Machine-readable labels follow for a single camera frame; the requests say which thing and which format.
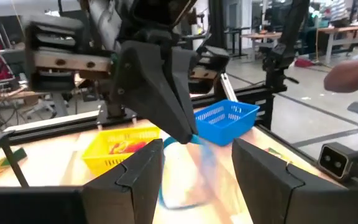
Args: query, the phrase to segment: wall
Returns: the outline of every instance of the wall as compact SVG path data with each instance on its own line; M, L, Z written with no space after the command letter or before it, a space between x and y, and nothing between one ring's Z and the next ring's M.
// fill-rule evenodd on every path
M241 0L241 27L252 26L252 0ZM243 30L242 34L250 34L252 30ZM242 39L242 48L252 47L252 41L248 38Z

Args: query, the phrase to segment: floor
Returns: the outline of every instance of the floor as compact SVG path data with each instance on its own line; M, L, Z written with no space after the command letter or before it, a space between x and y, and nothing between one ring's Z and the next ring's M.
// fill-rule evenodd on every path
M345 59L345 55L337 56L333 58L333 64ZM261 62L246 61L246 58L234 59L227 68L234 88L264 79ZM290 67L286 75L296 78L300 84L287 82L288 91L276 96L273 110L272 131L316 159L325 142L337 141L358 150L358 115L346 109L358 100L358 92L336 94L325 91L323 79L328 70L326 67ZM78 100L78 112L96 110L97 105L97 101L84 103ZM73 100L68 111L74 114ZM2 110L2 113L9 117L12 110ZM40 116L33 116L31 121L49 116L50 113L43 111ZM15 125L16 122L14 117L10 124Z

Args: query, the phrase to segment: workbench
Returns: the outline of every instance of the workbench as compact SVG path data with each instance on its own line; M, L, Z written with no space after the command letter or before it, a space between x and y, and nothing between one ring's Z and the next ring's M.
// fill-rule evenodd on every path
M268 47L274 48L277 45L278 39L281 37L281 32L269 32L266 34L245 34L241 35L241 38L249 38L252 41L252 58L253 61L256 60L256 47Z
M342 27L342 28L335 28L335 27L327 27L327 28L320 28L317 30L318 32L324 32L329 34L328 39L328 46L326 52L326 60L325 63L329 65L331 63L331 56L333 54L333 47L337 45L344 45L344 44L358 44L358 36L356 38L346 38L341 40L335 40L335 36L340 32L358 32L358 26L349 26L349 27Z
M51 123L71 121L97 114L97 111L39 121L22 126L10 127L9 130L23 130L36 126L45 126ZM140 120L134 125L124 124L113 128L153 126L147 120ZM59 186L83 185L94 177L81 160L83 151L97 135L98 130L69 134L57 138L28 142L21 146L27 153L27 159L20 162L21 169L30 186ZM286 147L282 142L269 136L263 128L253 127L241 136L247 142L261 149L272 148L281 153L292 163L308 172L328 179L319 170L314 168L301 155ZM165 151L165 167L163 171L163 186L165 201L183 203L188 199L204 200L211 192L208 203L190 210L171 211L157 204L154 223L196 223L196 224L229 224L252 223L247 205L241 194L236 180L231 159L231 144L225 147L209 143L216 156L216 177L214 182L203 183L200 177L200 157L197 145L172 144ZM209 190L200 187L206 184ZM5 170L0 174L0 186L19 186L12 170Z

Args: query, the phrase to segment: person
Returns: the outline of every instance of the person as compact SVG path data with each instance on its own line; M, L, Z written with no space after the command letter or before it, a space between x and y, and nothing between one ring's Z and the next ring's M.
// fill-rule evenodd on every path
M358 55L352 60L336 65L325 77L324 88L336 93L352 93L358 90Z
M331 4L331 21L334 27L345 27L348 25L345 0L333 0Z

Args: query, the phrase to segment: yellow basket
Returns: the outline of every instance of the yellow basket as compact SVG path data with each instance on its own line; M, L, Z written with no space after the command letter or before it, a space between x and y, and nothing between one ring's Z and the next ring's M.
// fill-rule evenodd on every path
M130 142L131 144L136 144L146 142L148 144L159 137L160 129L158 127L101 131L85 150L82 159L92 174L98 177L133 154L133 152L109 154L117 143Z

